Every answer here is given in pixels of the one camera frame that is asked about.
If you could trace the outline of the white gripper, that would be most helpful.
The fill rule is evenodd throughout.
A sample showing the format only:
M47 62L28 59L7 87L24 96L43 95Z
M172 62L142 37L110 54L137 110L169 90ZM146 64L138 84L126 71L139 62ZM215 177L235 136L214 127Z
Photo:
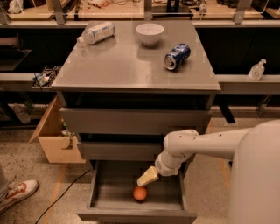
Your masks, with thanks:
M155 161L155 166L149 167L146 172L137 180L138 186L147 186L149 183L158 180L161 176L178 175L180 160L169 154L167 151L161 152Z

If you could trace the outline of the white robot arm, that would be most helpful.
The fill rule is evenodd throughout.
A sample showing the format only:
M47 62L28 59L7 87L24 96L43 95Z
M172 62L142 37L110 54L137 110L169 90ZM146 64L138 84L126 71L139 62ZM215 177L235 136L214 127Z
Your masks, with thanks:
M164 137L164 150L137 180L146 186L179 173L193 154L231 160L227 224L280 224L280 121L199 134L194 129Z

